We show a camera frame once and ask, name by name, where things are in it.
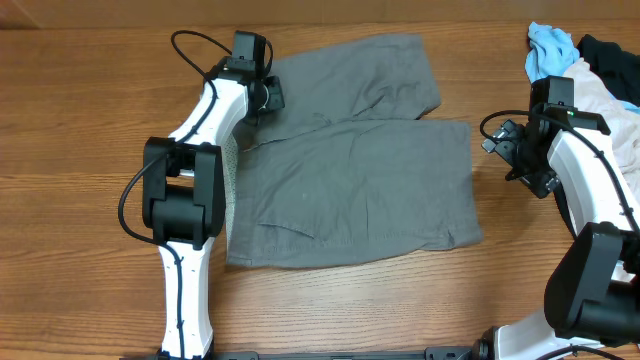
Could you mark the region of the grey shorts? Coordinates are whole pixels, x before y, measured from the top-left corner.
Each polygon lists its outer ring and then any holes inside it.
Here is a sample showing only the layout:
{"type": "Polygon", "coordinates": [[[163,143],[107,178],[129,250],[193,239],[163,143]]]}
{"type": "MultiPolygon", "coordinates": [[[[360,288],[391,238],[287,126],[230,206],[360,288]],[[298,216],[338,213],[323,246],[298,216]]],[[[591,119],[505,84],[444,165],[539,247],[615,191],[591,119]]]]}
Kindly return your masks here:
{"type": "Polygon", "coordinates": [[[285,106],[242,138],[227,261],[317,268],[481,242],[471,130],[423,39],[386,34],[277,60],[285,106]]]}

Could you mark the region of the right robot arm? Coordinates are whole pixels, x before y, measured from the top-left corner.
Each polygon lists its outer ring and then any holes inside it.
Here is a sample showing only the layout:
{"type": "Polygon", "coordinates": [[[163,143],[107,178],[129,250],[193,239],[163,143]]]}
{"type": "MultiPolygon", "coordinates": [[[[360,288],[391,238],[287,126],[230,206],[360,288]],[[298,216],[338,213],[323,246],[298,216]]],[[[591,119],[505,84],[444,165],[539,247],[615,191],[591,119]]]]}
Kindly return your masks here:
{"type": "Polygon", "coordinates": [[[483,149],[535,196],[556,198],[574,242],[549,278],[542,310],[487,330],[470,359],[560,359],[639,341],[639,206],[618,169],[604,118],[574,104],[574,81],[532,83],[528,121],[485,133],[483,149]]]}

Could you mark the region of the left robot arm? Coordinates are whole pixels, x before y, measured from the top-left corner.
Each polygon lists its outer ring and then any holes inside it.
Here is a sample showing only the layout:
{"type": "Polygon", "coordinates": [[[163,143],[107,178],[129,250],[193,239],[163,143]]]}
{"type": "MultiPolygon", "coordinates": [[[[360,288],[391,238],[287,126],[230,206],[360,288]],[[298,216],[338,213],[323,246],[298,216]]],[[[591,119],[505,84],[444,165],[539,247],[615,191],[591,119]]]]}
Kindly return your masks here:
{"type": "Polygon", "coordinates": [[[144,147],[142,218],[162,258],[166,328],[159,359],[208,359],[209,260],[226,215],[223,147],[236,125],[284,106],[273,50],[263,36],[234,34],[232,48],[203,75],[199,101],[169,136],[144,147]]]}

